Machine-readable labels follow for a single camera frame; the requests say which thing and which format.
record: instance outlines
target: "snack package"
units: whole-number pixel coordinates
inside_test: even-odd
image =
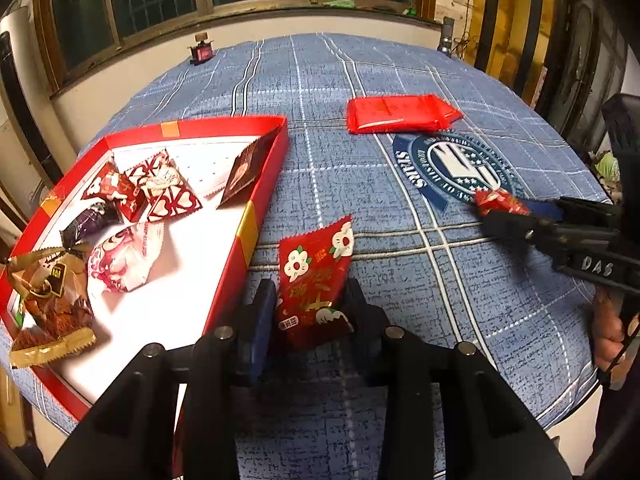
[[[276,344],[308,350],[353,332],[349,319],[334,307],[347,279],[353,242],[351,216],[280,241]]]
[[[120,222],[113,202],[96,202],[82,211],[64,230],[60,231],[62,245],[71,247],[107,226]]]
[[[434,94],[357,97],[347,103],[347,129],[352,134],[437,132],[462,117]]]
[[[25,322],[11,346],[13,368],[42,365],[95,343],[82,258],[88,250],[87,244],[41,249],[7,262],[8,280],[35,322]]]
[[[145,209],[145,195],[126,175],[118,173],[113,161],[109,160],[100,168],[89,187],[82,194],[83,199],[99,197],[116,203],[120,212],[130,222],[137,222]]]
[[[527,206],[502,188],[490,191],[476,191],[476,205],[483,216],[492,209],[500,209],[518,215],[531,214]]]
[[[277,133],[277,130],[273,130],[255,139],[254,142],[242,150],[240,155],[236,156],[229,178],[222,191],[220,205],[258,179]]]
[[[89,256],[89,275],[111,292],[129,292],[146,283],[160,254],[164,224],[141,222],[97,246]]]
[[[173,216],[192,213],[202,204],[187,186],[169,154],[162,150],[130,168],[125,174],[140,186],[151,204],[147,221],[157,222]]]

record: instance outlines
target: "blue tablecloth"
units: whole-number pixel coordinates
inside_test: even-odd
[[[200,66],[185,60],[132,97],[96,139],[176,119],[286,115],[289,154],[247,296],[260,278],[277,280],[281,238],[351,213],[350,275],[369,303],[425,341],[447,347],[474,341],[547,428],[594,384],[584,309],[593,290],[553,273],[537,251],[483,238],[472,207],[455,192],[431,182],[446,209],[425,200],[402,174],[392,136],[350,136],[345,129],[345,105],[354,96],[427,93],[465,113],[443,146],[468,142],[471,148],[458,154],[471,160],[484,153],[484,166],[493,161],[492,174],[520,195],[604,200],[561,137],[500,82],[430,49],[356,36],[287,36],[220,49]],[[460,180],[472,190],[469,183]],[[29,370],[14,378],[45,415],[72,429]],[[348,348],[338,343],[272,365],[255,390],[236,392],[242,478],[375,478],[385,396],[383,388],[363,386]],[[445,475],[437,410],[435,473]]]

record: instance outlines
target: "person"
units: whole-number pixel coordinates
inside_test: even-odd
[[[614,304],[615,297],[610,291],[597,288],[593,300],[593,357],[601,370],[607,370],[622,350],[625,338],[625,328]],[[590,466],[597,465],[591,469],[595,471],[590,477],[593,480],[638,477],[636,449],[640,438],[640,359],[623,355],[616,367],[628,368],[628,373],[622,388],[616,391],[605,385],[602,391],[593,452],[585,465],[586,471]],[[625,425],[626,431],[617,442],[621,433],[616,433],[616,429],[622,425]]]

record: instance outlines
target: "red candy wrapper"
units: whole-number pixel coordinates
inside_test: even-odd
[[[89,256],[89,275],[111,292],[129,292],[143,285],[160,254],[163,237],[162,223],[127,227],[94,249]]]
[[[433,94],[357,97],[347,103],[347,129],[352,134],[437,132],[460,117],[462,112]]]
[[[276,342],[308,350],[353,332],[334,307],[347,279],[353,242],[351,216],[280,242]]]
[[[480,208],[480,214],[483,216],[492,209],[518,215],[531,214],[527,206],[502,188],[492,191],[476,191],[476,205]]]
[[[100,168],[82,198],[100,197],[115,202],[119,211],[130,222],[137,222],[144,211],[145,196],[126,175],[119,173],[113,161]]]
[[[151,211],[147,217],[149,222],[157,222],[202,208],[198,197],[189,189],[178,169],[169,160],[166,150],[143,160],[125,174],[142,188],[151,203]]]

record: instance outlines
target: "metal screw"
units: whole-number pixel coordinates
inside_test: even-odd
[[[404,330],[399,326],[391,325],[385,328],[385,335],[389,339],[402,339]]]
[[[234,329],[228,325],[219,326],[213,331],[213,335],[220,340],[229,339],[234,334]]]
[[[476,353],[476,350],[476,345],[470,343],[469,341],[458,343],[458,351],[464,355],[473,355]]]
[[[149,343],[142,349],[143,355],[146,357],[156,357],[164,347],[160,343]]]

